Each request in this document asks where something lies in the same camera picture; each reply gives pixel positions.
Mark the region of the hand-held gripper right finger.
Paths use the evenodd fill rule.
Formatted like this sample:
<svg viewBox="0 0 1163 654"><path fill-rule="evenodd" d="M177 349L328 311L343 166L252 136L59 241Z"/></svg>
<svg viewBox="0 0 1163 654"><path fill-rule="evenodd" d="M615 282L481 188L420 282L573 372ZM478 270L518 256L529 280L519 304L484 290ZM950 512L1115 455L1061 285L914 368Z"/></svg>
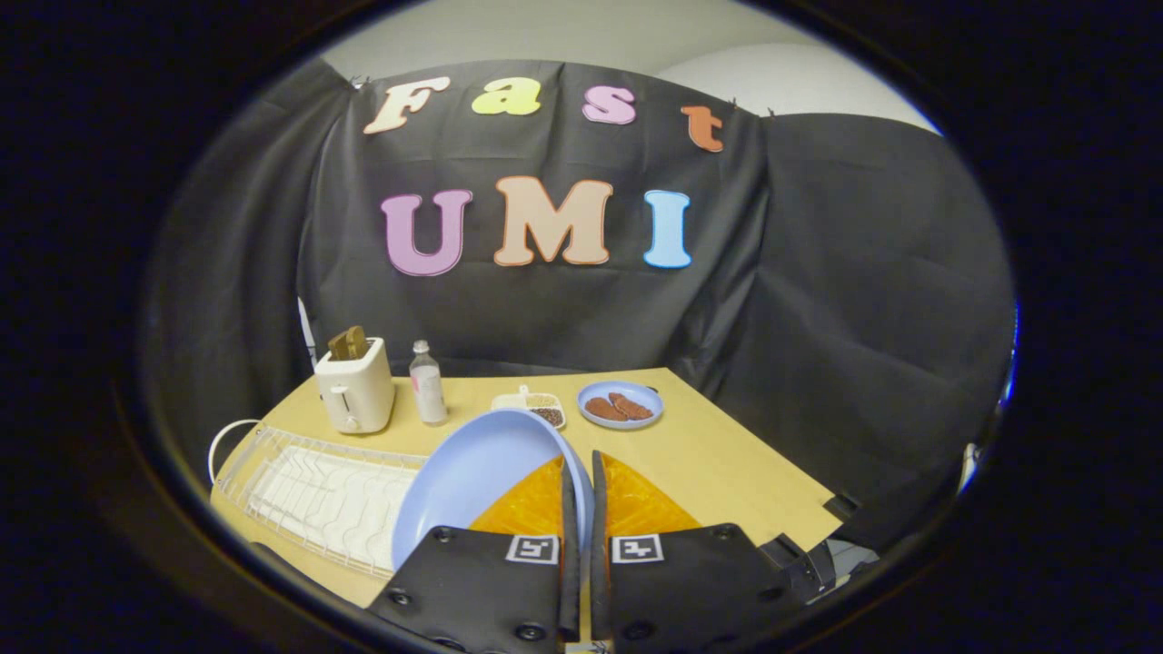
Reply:
<svg viewBox="0 0 1163 654"><path fill-rule="evenodd" d="M606 452L592 465L591 628L615 653L763 649L805 607L809 574L789 543L777 559L736 524L698 524Z"/></svg>

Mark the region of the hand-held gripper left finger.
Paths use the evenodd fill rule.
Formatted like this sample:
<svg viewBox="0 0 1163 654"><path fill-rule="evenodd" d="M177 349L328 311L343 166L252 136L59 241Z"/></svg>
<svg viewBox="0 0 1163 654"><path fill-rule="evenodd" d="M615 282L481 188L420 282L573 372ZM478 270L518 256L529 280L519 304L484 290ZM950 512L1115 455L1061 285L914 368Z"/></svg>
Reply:
<svg viewBox="0 0 1163 654"><path fill-rule="evenodd" d="M576 491L555 457L465 529L431 526L368 611L461 653L562 653L579 592Z"/></svg>

